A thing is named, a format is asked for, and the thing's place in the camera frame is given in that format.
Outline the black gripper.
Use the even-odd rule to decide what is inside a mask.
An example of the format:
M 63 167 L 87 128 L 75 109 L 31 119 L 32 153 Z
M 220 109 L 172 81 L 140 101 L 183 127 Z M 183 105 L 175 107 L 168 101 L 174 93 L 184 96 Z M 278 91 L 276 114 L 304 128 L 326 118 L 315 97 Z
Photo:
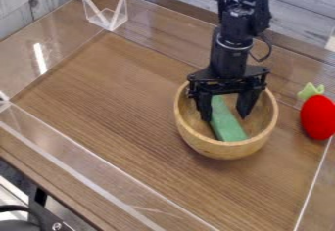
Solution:
M 196 101 L 196 109 L 203 121 L 212 119 L 212 96 L 236 93 L 236 111 L 246 118 L 266 89 L 270 69 L 247 63 L 252 48 L 248 39 L 240 45 L 222 39 L 220 32 L 212 35 L 208 67 L 187 76 L 187 96 Z

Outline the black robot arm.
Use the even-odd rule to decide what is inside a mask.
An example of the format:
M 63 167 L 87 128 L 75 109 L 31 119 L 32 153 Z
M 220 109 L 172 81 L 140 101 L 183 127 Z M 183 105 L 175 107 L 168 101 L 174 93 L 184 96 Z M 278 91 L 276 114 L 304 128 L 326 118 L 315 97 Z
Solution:
M 235 108 L 250 115 L 267 87 L 270 69 L 251 65 L 254 38 L 270 27 L 270 0 L 216 0 L 219 25 L 214 29 L 208 66 L 187 77 L 187 96 L 195 100 L 200 118 L 212 119 L 212 98 L 236 94 Z

